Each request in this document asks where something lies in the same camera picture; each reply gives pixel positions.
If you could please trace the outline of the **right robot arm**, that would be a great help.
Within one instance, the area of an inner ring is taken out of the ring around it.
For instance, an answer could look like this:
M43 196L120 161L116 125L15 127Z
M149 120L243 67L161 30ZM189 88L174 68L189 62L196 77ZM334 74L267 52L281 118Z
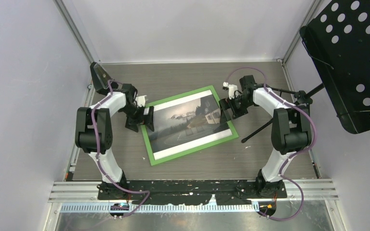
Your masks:
M284 100L276 89L257 84L252 75L239 80L237 85L223 83L228 96L219 101L220 123L227 123L248 113L248 107L263 108L271 119L272 153L254 182L254 193L269 197L281 188L285 169L297 153L312 143L308 109Z

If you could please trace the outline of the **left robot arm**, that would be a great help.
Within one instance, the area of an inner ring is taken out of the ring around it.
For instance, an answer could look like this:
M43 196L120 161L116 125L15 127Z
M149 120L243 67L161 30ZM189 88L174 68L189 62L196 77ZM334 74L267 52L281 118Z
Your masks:
M117 164L112 152L113 131L111 118L122 112L126 115L125 128L134 132L144 125L154 131L154 107L146 107L146 97L138 96L131 84L119 84L109 80L105 97L90 107L77 110L75 144L87 153L96 163L102 182L110 186L110 193L117 199L125 198L129 190L124 171Z

